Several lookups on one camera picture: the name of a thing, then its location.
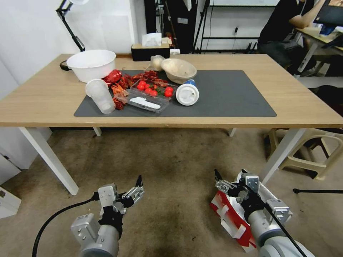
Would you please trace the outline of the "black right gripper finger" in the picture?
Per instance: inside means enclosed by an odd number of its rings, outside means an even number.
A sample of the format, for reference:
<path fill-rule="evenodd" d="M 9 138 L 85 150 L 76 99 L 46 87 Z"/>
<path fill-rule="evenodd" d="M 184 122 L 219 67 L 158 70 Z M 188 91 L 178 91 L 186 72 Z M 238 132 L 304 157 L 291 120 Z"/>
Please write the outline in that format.
<path fill-rule="evenodd" d="M 245 169 L 241 169 L 237 176 L 237 183 L 239 187 L 241 188 L 246 188 L 247 182 L 246 182 L 246 177 L 248 176 L 248 172 Z"/>
<path fill-rule="evenodd" d="M 215 173 L 215 187 L 219 191 L 225 193 L 228 196 L 237 197 L 238 186 L 234 183 L 224 180 L 217 169 L 214 169 L 214 173 Z"/>

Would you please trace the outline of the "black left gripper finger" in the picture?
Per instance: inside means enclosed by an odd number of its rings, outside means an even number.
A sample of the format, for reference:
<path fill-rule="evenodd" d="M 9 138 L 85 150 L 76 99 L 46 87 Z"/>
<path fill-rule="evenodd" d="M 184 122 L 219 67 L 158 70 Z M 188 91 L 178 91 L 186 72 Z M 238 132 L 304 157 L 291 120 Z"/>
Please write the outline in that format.
<path fill-rule="evenodd" d="M 143 187 L 142 176 L 139 175 L 135 184 L 135 187 L 132 187 L 126 193 L 122 195 L 122 200 L 125 204 L 135 204 L 138 202 L 144 195 L 145 190 Z"/>

